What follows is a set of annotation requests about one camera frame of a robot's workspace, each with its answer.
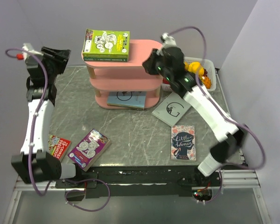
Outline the green Treehouse book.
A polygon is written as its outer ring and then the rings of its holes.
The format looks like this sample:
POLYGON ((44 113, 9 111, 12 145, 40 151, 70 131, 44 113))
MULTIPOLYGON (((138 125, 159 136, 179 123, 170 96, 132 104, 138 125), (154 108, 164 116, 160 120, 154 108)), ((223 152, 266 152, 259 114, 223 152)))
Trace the green Treehouse book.
POLYGON ((84 61, 97 62, 128 62, 129 55, 122 54, 81 54, 84 61))

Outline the light blue book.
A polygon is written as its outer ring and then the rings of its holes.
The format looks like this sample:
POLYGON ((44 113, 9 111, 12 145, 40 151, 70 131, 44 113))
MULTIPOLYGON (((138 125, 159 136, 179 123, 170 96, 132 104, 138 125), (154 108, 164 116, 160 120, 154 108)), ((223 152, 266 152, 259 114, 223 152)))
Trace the light blue book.
POLYGON ((146 91, 112 91, 109 92, 107 104, 145 107, 146 94, 146 91))

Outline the lime green paperback book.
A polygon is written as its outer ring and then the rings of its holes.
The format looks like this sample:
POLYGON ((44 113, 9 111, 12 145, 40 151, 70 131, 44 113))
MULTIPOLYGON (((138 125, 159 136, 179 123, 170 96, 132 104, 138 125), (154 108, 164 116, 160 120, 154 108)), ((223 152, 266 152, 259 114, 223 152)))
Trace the lime green paperback book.
POLYGON ((129 54, 130 32, 86 29, 82 53, 129 54))

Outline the Wuthering Heights dark blue book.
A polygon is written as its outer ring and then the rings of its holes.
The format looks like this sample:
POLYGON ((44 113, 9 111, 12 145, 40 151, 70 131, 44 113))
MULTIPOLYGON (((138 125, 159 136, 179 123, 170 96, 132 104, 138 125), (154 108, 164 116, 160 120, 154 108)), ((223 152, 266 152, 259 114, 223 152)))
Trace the Wuthering Heights dark blue book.
POLYGON ((144 110, 144 107, 137 107, 131 105, 107 105, 108 109, 131 109, 131 110, 144 110))

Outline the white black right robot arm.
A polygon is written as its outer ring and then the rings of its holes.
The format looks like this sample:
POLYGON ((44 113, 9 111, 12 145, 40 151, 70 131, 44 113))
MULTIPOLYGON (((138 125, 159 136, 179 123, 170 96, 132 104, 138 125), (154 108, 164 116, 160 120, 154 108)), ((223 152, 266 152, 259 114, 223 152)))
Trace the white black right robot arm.
POLYGON ((213 100, 199 76, 185 69, 180 48, 152 49, 142 66, 147 74, 160 75, 167 80, 173 92, 190 104, 213 131, 217 144, 210 149, 195 173, 195 182, 205 186, 211 181, 211 174, 222 167, 243 143, 244 130, 233 120, 227 121, 227 114, 213 100))

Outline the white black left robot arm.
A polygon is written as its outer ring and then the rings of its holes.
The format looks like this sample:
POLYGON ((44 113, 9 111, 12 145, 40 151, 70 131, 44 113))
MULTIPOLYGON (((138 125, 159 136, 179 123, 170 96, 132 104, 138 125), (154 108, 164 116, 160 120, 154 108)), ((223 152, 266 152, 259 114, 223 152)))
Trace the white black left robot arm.
POLYGON ((55 81, 64 73, 71 50, 42 47, 36 51, 30 43, 25 43, 21 51, 29 73, 28 126, 21 152, 12 156, 11 164, 26 184, 66 179, 77 188, 83 175, 77 172, 76 165, 61 163, 49 151, 49 126, 57 95, 55 81))

